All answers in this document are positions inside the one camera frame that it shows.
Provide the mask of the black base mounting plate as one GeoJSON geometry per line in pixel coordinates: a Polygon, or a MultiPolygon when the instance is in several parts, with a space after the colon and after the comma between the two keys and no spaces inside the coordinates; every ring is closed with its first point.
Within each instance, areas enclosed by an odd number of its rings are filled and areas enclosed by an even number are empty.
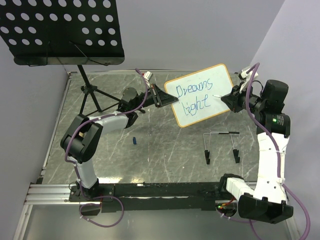
{"type": "Polygon", "coordinates": [[[215,211],[237,200],[219,182],[101,183],[102,195],[83,197],[77,185],[70,188],[71,203],[89,204],[87,214],[125,211],[193,210],[215,211]]]}

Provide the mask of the black perforated music stand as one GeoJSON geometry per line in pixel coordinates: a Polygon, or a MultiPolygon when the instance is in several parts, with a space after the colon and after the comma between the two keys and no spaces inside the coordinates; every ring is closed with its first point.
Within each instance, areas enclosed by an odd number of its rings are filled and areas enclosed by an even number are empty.
{"type": "Polygon", "coordinates": [[[3,0],[0,35],[19,66],[115,66],[125,60],[114,0],[3,0]]]}

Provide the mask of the aluminium rail frame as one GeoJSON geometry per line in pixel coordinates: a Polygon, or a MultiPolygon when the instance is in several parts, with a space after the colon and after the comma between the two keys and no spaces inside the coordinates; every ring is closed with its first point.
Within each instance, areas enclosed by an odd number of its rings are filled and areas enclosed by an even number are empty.
{"type": "Polygon", "coordinates": [[[68,203],[79,203],[80,218],[89,220],[92,211],[201,209],[218,211],[225,218],[239,214],[245,223],[277,224],[291,218],[294,208],[287,203],[290,193],[285,186],[284,164],[289,143],[291,120],[282,113],[289,91],[286,83],[270,79],[260,95],[252,93],[255,68],[239,74],[222,101],[235,113],[246,110],[257,127],[259,170],[255,188],[232,173],[218,182],[190,183],[99,183],[91,162],[70,152],[77,180],[65,193],[68,203]]]}

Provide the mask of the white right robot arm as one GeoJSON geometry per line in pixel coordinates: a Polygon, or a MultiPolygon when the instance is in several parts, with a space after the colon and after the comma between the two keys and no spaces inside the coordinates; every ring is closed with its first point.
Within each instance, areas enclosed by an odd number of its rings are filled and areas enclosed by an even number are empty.
{"type": "Polygon", "coordinates": [[[266,82],[260,96],[249,95],[249,109],[259,126],[258,175],[255,188],[238,175],[226,173],[220,178],[218,193],[223,199],[232,196],[238,202],[241,218],[277,224],[294,213],[287,204],[285,189],[285,156],[291,133],[291,119],[282,112],[289,86],[279,80],[266,82]]]}

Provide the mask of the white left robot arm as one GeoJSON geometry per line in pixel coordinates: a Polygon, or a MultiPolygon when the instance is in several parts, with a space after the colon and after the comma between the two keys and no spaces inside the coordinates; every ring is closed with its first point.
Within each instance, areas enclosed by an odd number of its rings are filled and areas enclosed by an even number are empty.
{"type": "Polygon", "coordinates": [[[131,127],[138,118],[136,111],[154,105],[157,108],[178,102],[179,99],[151,84],[145,92],[138,94],[133,87],[123,91],[115,112],[103,116],[89,117],[78,114],[63,138],[60,146],[65,151],[65,161],[71,163],[76,173],[76,186],[87,201],[102,195],[95,174],[93,157],[101,136],[131,127]]]}

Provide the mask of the blue marker cap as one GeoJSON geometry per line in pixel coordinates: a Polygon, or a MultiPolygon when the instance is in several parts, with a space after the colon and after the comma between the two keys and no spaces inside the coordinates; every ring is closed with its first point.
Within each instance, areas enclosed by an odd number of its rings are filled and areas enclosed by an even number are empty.
{"type": "Polygon", "coordinates": [[[137,139],[136,139],[136,137],[133,137],[133,138],[132,138],[132,141],[133,141],[133,144],[134,144],[134,145],[137,144],[137,139]]]}

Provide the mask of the yellow framed small whiteboard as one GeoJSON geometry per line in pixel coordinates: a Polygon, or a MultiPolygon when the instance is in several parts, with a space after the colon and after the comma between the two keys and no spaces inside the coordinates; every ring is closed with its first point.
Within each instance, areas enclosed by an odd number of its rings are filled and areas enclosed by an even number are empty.
{"type": "Polygon", "coordinates": [[[213,95],[225,96],[233,86],[223,63],[164,83],[165,91],[178,98],[178,102],[171,104],[171,107],[181,128],[228,112],[227,105],[213,95]]]}

